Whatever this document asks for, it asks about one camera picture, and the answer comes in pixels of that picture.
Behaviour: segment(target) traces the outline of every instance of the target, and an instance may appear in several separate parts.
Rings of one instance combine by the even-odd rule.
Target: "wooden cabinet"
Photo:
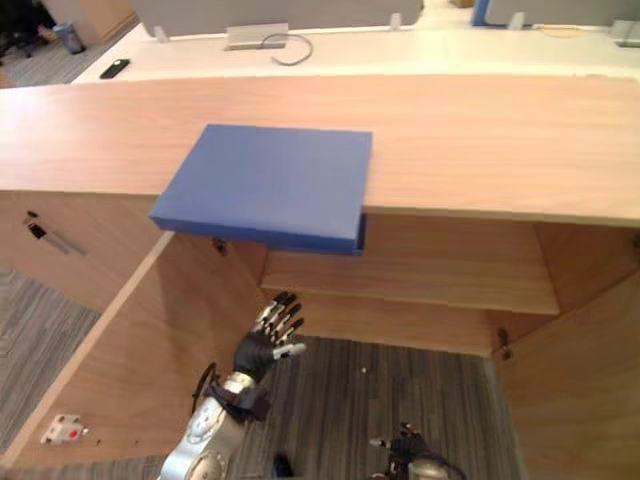
[[[1,186],[25,192],[0,192],[1,258],[104,314],[5,463],[169,451],[198,374],[211,360],[228,368],[262,292],[287,288],[306,304],[310,335],[493,356],[532,480],[638,478],[637,83],[281,77],[21,90],[0,94],[12,112],[0,118]],[[37,139],[29,125],[43,109],[61,128],[17,141]],[[161,234],[146,218],[151,199],[208,122],[373,131],[364,255],[233,243],[221,255],[208,239]],[[39,190],[109,194],[26,193]],[[27,209],[87,255],[34,241]],[[40,445],[61,412],[86,419],[92,441]]]
[[[17,229],[14,268],[104,310],[5,463],[170,451],[199,372],[211,360],[228,370],[265,296],[286,288],[305,305],[307,335],[493,354],[533,480],[640,472],[634,229],[376,214],[362,257],[268,252],[245,242],[221,255],[206,238],[161,234],[146,218],[151,197],[0,200]],[[86,257],[33,239],[21,223],[26,209],[82,244]],[[510,333],[509,360],[497,328]],[[61,412],[81,415],[92,440],[41,445]]]

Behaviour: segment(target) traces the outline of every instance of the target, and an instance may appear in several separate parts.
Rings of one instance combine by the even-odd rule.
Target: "white desk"
[[[539,30],[510,32],[469,25],[471,9],[447,0],[427,3],[423,17],[401,32],[301,31],[315,45],[313,56],[296,67],[270,57],[295,59],[306,45],[290,41],[284,50],[224,51],[224,35],[174,38],[161,44],[137,26],[89,67],[76,82],[98,81],[114,60],[131,59],[116,81],[159,78],[358,75],[520,74],[607,75],[640,80],[640,49],[617,47],[606,31],[551,37]]]

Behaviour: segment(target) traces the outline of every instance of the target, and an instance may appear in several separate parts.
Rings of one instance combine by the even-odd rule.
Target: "blue box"
[[[356,254],[371,132],[208,125],[150,212],[164,230]]]

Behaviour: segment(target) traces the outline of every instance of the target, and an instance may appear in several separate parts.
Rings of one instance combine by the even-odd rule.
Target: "black remote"
[[[100,75],[100,78],[103,80],[106,80],[108,78],[113,78],[117,74],[119,74],[122,70],[127,68],[127,65],[129,65],[130,63],[131,63],[131,60],[128,60],[126,58],[121,58],[119,60],[116,60],[111,64],[109,68],[107,68],[104,72],[102,72],[102,74]]]

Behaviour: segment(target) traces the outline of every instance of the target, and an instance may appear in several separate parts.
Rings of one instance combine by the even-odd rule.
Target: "gray striped carpet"
[[[40,283],[0,276],[0,453],[99,317]]]
[[[77,55],[67,52],[60,41],[38,47],[31,58],[25,58],[16,49],[11,49],[1,59],[4,64],[2,68],[17,87],[71,83],[135,25],[137,22],[128,25],[102,45],[94,45]]]
[[[11,380],[9,389],[2,384],[0,433],[5,444],[62,365],[58,353],[47,360],[52,346],[68,356],[96,318],[36,282],[15,274],[9,278],[13,288],[8,301],[7,289],[0,290],[13,313],[3,321],[3,352],[9,357],[20,354],[22,365],[31,367],[21,368],[24,382]],[[370,447],[369,438],[391,437],[400,421],[420,429],[429,445],[462,467],[470,480],[522,478],[509,415],[487,360],[343,340],[304,340],[308,351],[282,362],[266,379],[273,409],[264,424],[250,427],[230,475],[233,480],[269,478],[276,452],[289,456],[296,478],[365,479],[386,465],[384,450]],[[13,400],[6,402],[5,392]],[[13,416],[20,420],[11,421]],[[155,480],[162,460],[30,469],[5,476]]]

